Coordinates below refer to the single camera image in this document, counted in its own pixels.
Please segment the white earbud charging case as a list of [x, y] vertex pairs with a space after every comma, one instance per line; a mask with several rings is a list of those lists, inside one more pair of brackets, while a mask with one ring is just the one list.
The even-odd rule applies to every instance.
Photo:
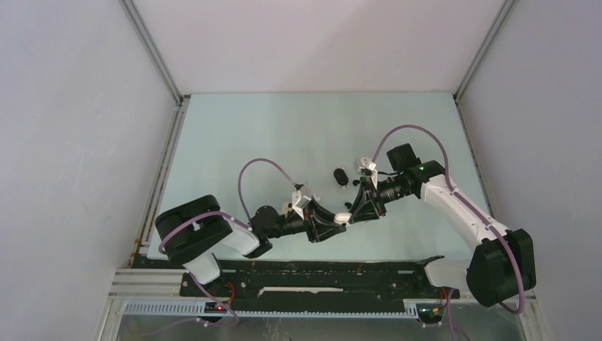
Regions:
[[352, 214], [350, 212], [340, 212], [336, 213], [333, 217], [333, 222], [336, 224], [348, 224], [351, 219]]

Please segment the aluminium corner post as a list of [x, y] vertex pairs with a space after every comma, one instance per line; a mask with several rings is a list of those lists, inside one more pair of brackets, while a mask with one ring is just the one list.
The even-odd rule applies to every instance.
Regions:
[[492, 24], [487, 30], [474, 58], [472, 59], [469, 67], [467, 68], [464, 76], [459, 83], [455, 93], [454, 93], [454, 101], [456, 104], [459, 104], [462, 101], [463, 96], [466, 94], [467, 89], [469, 88], [472, 79], [475, 77], [478, 72], [482, 62], [485, 60], [491, 46], [494, 44], [495, 39], [497, 38], [500, 30], [502, 29], [505, 22], [508, 20], [508, 17], [511, 15], [512, 10], [515, 5], [518, 3], [517, 0], [505, 0], [503, 1], [501, 7], [499, 8], [496, 17], [494, 18]]
[[184, 95], [179, 90], [178, 86], [175, 83], [171, 72], [168, 69], [168, 66], [152, 37], [151, 32], [149, 31], [141, 12], [139, 11], [136, 2], [133, 0], [119, 0], [126, 16], [128, 17], [133, 29], [138, 36], [139, 40], [142, 43], [145, 51], [150, 58], [153, 66], [157, 70], [160, 75], [161, 80], [166, 86], [170, 96], [172, 97], [174, 103], [180, 106], [183, 102]]

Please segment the black earbud charging case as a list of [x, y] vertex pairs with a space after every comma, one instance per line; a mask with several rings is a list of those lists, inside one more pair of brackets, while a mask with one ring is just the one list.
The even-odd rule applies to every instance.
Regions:
[[341, 187], [349, 185], [349, 177], [346, 174], [346, 171], [342, 167], [338, 167], [333, 171], [333, 176], [338, 185]]

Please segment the aluminium corner post left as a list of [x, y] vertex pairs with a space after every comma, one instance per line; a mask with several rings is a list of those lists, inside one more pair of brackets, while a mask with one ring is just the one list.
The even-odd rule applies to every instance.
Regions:
[[170, 96], [172, 97], [174, 103], [180, 106], [183, 102], [184, 95], [179, 90], [178, 86], [175, 83], [171, 72], [168, 69], [168, 66], [152, 37], [151, 32], [149, 31], [141, 12], [139, 11], [136, 2], [133, 0], [119, 0], [126, 16], [128, 17], [133, 29], [138, 36], [139, 40], [142, 43], [145, 51], [150, 58], [153, 66], [157, 70], [160, 75], [161, 80], [166, 86]]

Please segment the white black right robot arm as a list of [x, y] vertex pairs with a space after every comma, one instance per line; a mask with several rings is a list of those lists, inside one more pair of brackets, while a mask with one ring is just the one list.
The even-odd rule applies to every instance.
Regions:
[[433, 256], [419, 263], [413, 288], [423, 297], [441, 287], [470, 293], [491, 307], [517, 296], [519, 304], [537, 284], [534, 243], [523, 229], [511, 230], [477, 207], [447, 177], [437, 161], [422, 162], [410, 144], [387, 152], [395, 172], [378, 180], [375, 163], [361, 158], [359, 193], [348, 212], [334, 221], [350, 225], [385, 217], [386, 204], [414, 195], [438, 211], [472, 252], [470, 261]]

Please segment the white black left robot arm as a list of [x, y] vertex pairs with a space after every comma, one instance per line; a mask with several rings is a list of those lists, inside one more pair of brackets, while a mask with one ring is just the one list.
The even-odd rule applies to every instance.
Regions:
[[171, 264], [184, 267], [206, 295], [215, 296], [224, 287], [215, 246], [223, 244], [255, 259], [272, 249], [272, 239], [305, 234], [312, 243], [322, 242], [345, 232], [350, 221], [350, 213], [334, 214], [310, 200], [286, 214], [262, 206], [244, 223], [222, 211], [213, 195], [205, 195], [160, 214], [155, 228], [160, 236], [158, 251]]

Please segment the aluminium corner post right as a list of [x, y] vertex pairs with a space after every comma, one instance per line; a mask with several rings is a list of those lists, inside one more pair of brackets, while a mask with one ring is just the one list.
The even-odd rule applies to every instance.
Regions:
[[478, 72], [482, 62], [485, 60], [491, 46], [494, 44], [495, 39], [497, 38], [500, 30], [502, 29], [505, 22], [508, 20], [508, 17], [511, 15], [512, 10], [515, 5], [518, 3], [517, 0], [505, 0], [503, 1], [501, 7], [499, 8], [496, 17], [494, 18], [492, 24], [487, 30], [474, 58], [472, 59], [469, 67], [467, 68], [464, 76], [459, 83], [455, 93], [454, 93], [454, 101], [456, 104], [459, 104], [462, 101], [463, 96], [466, 94], [467, 89], [469, 88], [472, 79], [475, 77]]

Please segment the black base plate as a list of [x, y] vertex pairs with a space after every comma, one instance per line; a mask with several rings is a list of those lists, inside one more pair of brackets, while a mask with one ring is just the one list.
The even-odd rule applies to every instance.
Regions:
[[433, 286], [424, 261], [221, 260], [206, 291], [238, 315], [415, 314], [411, 300], [446, 305], [458, 291]]

